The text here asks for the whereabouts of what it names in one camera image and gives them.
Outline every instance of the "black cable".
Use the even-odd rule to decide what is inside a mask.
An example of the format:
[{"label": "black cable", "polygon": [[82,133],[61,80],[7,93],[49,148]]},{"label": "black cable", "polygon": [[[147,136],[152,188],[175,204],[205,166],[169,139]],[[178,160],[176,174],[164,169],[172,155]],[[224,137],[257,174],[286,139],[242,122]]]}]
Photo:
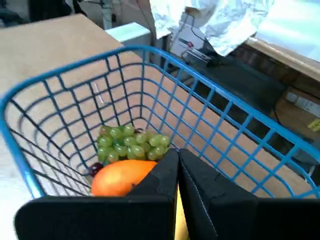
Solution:
[{"label": "black cable", "polygon": [[192,25],[191,25],[191,32],[193,33],[193,35],[195,35],[197,38],[201,39],[204,42],[208,42],[207,39],[203,39],[202,37],[198,36],[195,32],[194,32],[194,24],[195,24],[195,17],[193,17],[192,19]]},{"label": "black cable", "polygon": [[310,95],[311,97],[314,97],[315,99],[318,99],[318,100],[320,101],[320,97],[318,97],[318,96],[316,96],[316,95],[314,95],[314,94],[312,94],[312,93],[310,93],[310,92],[307,92],[307,91],[305,91],[305,90],[302,90],[302,89],[296,87],[296,86],[293,85],[293,84],[289,84],[289,86],[292,87],[292,88],[294,88],[294,89],[297,89],[298,91],[300,91],[300,92],[302,92],[302,93],[304,93],[304,94],[308,94],[308,95]]}]

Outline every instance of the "yellow label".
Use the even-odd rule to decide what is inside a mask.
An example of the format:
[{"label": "yellow label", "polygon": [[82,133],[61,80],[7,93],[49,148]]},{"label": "yellow label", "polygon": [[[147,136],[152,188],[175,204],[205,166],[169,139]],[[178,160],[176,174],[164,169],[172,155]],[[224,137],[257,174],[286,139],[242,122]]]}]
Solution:
[{"label": "yellow label", "polygon": [[317,132],[320,130],[320,118],[315,119],[314,121],[312,121],[309,125],[308,128],[313,131],[313,132]]}]

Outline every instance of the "wooden table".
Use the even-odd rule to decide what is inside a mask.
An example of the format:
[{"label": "wooden table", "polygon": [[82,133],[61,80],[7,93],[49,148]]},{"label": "wooden table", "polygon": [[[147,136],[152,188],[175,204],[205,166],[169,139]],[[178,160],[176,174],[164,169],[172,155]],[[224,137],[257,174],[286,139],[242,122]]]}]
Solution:
[{"label": "wooden table", "polygon": [[268,44],[267,42],[255,37],[249,37],[245,43],[265,55],[270,56],[320,82],[320,62],[297,54],[286,48],[274,44]]}]

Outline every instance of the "wire basket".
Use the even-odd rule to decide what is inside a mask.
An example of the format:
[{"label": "wire basket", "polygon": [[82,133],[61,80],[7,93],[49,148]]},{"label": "wire basket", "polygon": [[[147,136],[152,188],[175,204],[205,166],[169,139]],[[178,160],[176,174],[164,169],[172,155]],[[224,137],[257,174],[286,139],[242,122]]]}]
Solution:
[{"label": "wire basket", "polygon": [[[149,54],[162,56],[164,67],[147,62]],[[171,75],[169,65],[179,71]],[[193,78],[190,86],[182,75]],[[231,110],[244,119],[232,118]],[[99,127],[127,123],[169,136],[173,147],[189,149],[256,196],[320,197],[294,161],[304,153],[318,163],[317,149],[153,47],[119,48],[63,66],[20,83],[1,100],[3,137],[34,198],[89,195],[86,176],[97,161]],[[274,144],[279,138],[286,151]]]}]

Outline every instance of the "green grape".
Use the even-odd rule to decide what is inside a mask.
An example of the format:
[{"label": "green grape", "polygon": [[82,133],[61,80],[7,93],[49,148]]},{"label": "green grape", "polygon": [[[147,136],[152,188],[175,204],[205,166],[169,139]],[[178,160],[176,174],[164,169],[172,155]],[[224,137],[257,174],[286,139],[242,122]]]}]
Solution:
[{"label": "green grape", "polygon": [[161,145],[154,148],[154,152],[157,156],[161,156],[165,153],[165,148]]},{"label": "green grape", "polygon": [[105,148],[98,148],[97,155],[98,155],[98,161],[100,163],[104,163],[106,157],[108,156]]},{"label": "green grape", "polygon": [[122,138],[113,141],[114,146],[123,146],[125,145],[124,140]]},{"label": "green grape", "polygon": [[102,136],[99,138],[99,147],[106,148],[112,145],[112,138],[109,136]]},{"label": "green grape", "polygon": [[108,136],[110,134],[111,127],[102,125],[99,130],[101,136]]},{"label": "green grape", "polygon": [[122,137],[122,132],[120,129],[113,127],[110,130],[110,135],[113,137],[113,139],[120,139]]},{"label": "green grape", "polygon": [[135,136],[135,140],[138,144],[143,144],[147,141],[147,135],[145,133],[138,133]]},{"label": "green grape", "polygon": [[140,147],[142,147],[146,153],[149,152],[150,148],[151,148],[150,144],[147,143],[147,142],[144,142],[144,143],[140,144]]},{"label": "green grape", "polygon": [[98,155],[98,161],[101,163],[104,163],[106,161],[107,156],[109,153],[113,151],[113,148],[111,147],[100,147],[97,150],[97,155]]},{"label": "green grape", "polygon": [[134,155],[136,155],[137,157],[142,157],[145,155],[145,150],[141,146],[132,145],[131,150],[134,153]]},{"label": "green grape", "polygon": [[123,139],[124,145],[131,147],[132,145],[136,145],[137,141],[133,136],[127,136],[125,139]]},{"label": "green grape", "polygon": [[114,149],[120,157],[124,157],[125,155],[127,155],[127,147],[126,146],[115,145]]},{"label": "green grape", "polygon": [[152,138],[155,135],[150,130],[145,130],[143,133],[146,134],[146,138],[147,138],[148,141],[150,140],[150,138]]},{"label": "green grape", "polygon": [[163,145],[163,146],[169,146],[169,144],[170,144],[170,138],[163,135],[163,136],[161,137],[161,139],[160,139],[160,144]]},{"label": "green grape", "polygon": [[132,124],[127,124],[123,128],[123,135],[126,137],[133,136],[135,134],[135,127]]},{"label": "green grape", "polygon": [[132,152],[131,148],[127,148],[126,156],[128,159],[137,159],[137,156]]},{"label": "green grape", "polygon": [[151,161],[154,161],[157,159],[157,154],[155,153],[154,150],[151,150],[150,152],[148,152],[148,159]]},{"label": "green grape", "polygon": [[117,126],[116,128],[119,129],[121,132],[123,132],[125,127],[124,126]]},{"label": "green grape", "polygon": [[100,141],[101,138],[102,138],[101,136],[98,136],[98,137],[96,138],[96,143],[97,143],[98,147],[99,147],[99,141]]},{"label": "green grape", "polygon": [[152,137],[149,139],[149,144],[150,144],[152,147],[158,146],[159,143],[160,143],[160,139],[159,139],[159,136],[158,136],[158,135],[154,135],[154,136],[152,136]]},{"label": "green grape", "polygon": [[110,163],[114,163],[119,160],[119,155],[115,150],[112,150],[108,155],[108,160]]},{"label": "green grape", "polygon": [[163,155],[159,155],[159,156],[156,157],[156,160],[161,160],[161,159],[163,159],[163,158],[164,158]]},{"label": "green grape", "polygon": [[146,155],[144,154],[143,156],[137,156],[136,160],[146,160]]}]

